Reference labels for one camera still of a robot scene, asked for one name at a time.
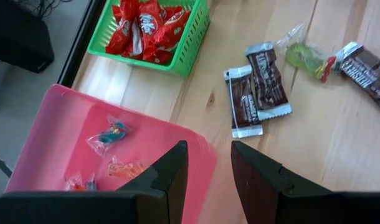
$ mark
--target green gummy candy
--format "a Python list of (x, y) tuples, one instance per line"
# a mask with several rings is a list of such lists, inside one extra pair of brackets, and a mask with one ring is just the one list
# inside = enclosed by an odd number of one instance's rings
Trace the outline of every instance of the green gummy candy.
[(314, 76), (324, 63), (324, 60), (313, 55), (312, 49), (304, 43), (295, 43), (285, 52), (285, 58), (290, 65), (307, 71)]

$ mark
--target wood grain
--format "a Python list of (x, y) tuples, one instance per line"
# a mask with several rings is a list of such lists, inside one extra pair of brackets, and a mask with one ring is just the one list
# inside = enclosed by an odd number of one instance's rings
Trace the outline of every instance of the wood grain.
[[(218, 163), (199, 223), (246, 223), (230, 164), (230, 107), (222, 72), (247, 64), (245, 48), (294, 25), (328, 54), (357, 40), (380, 57), (380, 0), (211, 0), (211, 24), (192, 75), (167, 76), (87, 55), (75, 88), (202, 134)], [(294, 113), (264, 122), (244, 142), (331, 190), (380, 190), (380, 109), (358, 87), (327, 85), (277, 60)]]

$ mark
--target pink tray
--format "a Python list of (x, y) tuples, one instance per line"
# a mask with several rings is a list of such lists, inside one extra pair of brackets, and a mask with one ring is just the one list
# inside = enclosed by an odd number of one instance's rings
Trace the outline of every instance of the pink tray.
[[(131, 132), (101, 158), (85, 140), (108, 127), (108, 115), (121, 120)], [(100, 190), (115, 190), (129, 179), (108, 176), (113, 155), (122, 162), (141, 159), (148, 167), (179, 140), (186, 140), (189, 148), (183, 223), (193, 224), (197, 223), (216, 166), (215, 152), (206, 140), (175, 124), (54, 85), (39, 108), (6, 192), (62, 190), (65, 177), (79, 171), (84, 180), (95, 173)]]

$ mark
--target hershey's chocolate bar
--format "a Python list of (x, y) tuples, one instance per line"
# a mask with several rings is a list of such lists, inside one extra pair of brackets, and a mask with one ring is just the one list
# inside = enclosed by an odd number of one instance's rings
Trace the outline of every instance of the hershey's chocolate bar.
[(380, 59), (355, 42), (350, 42), (339, 54), (343, 55), (341, 72), (380, 106)]
[(251, 45), (245, 50), (251, 63), (255, 82), (258, 117), (261, 121), (292, 113), (275, 65), (276, 53), (272, 42)]
[(232, 136), (246, 138), (263, 134), (251, 88), (250, 65), (224, 72), (232, 109)]

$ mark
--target candy bag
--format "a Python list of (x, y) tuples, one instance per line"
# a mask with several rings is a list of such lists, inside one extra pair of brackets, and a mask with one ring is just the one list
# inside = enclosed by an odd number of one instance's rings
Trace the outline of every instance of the candy bag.
[(165, 23), (166, 21), (168, 21), (168, 19), (173, 17), (176, 13), (181, 12), (182, 10), (183, 10), (182, 6), (164, 7), (161, 9), (161, 12), (160, 12), (161, 18), (163, 18), (163, 22)]
[(182, 10), (168, 19), (153, 35), (153, 43), (161, 50), (171, 51), (183, 35), (191, 11)]
[(106, 131), (102, 131), (100, 134), (96, 134), (86, 140), (88, 145), (99, 155), (104, 156), (111, 145), (123, 139), (130, 131), (128, 127), (123, 125), (118, 119), (108, 116), (109, 128)]
[[(119, 20), (118, 29), (111, 36), (110, 42), (105, 47), (106, 53), (120, 54), (125, 45), (130, 40), (130, 29), (132, 22), (135, 20), (139, 7), (138, 0), (121, 0), (120, 11), (121, 18)], [(118, 11), (113, 7), (113, 13), (116, 20), (119, 19)]]
[(339, 72), (337, 57), (306, 41), (302, 24), (295, 26), (276, 46), (290, 65), (306, 71), (322, 83), (327, 81), (331, 72)]
[(153, 43), (153, 35), (163, 26), (161, 7), (157, 0), (143, 3), (139, 8), (139, 24), (143, 39), (143, 60), (152, 63), (166, 63), (172, 58), (170, 52), (158, 49)]
[(122, 19), (121, 9), (119, 6), (114, 6), (114, 5), (112, 6), (112, 9), (113, 9), (113, 15), (114, 15), (115, 21), (119, 25)]
[(145, 168), (141, 161), (136, 161), (130, 164), (124, 164), (113, 156), (111, 162), (108, 164), (108, 175), (114, 177), (135, 178), (141, 174)]
[(87, 183), (83, 183), (80, 172), (66, 180), (64, 190), (66, 191), (83, 191), (83, 190), (97, 190), (95, 182), (95, 174), (92, 174)]
[(132, 23), (132, 38), (121, 53), (121, 56), (141, 60), (143, 58), (143, 42), (137, 21)]

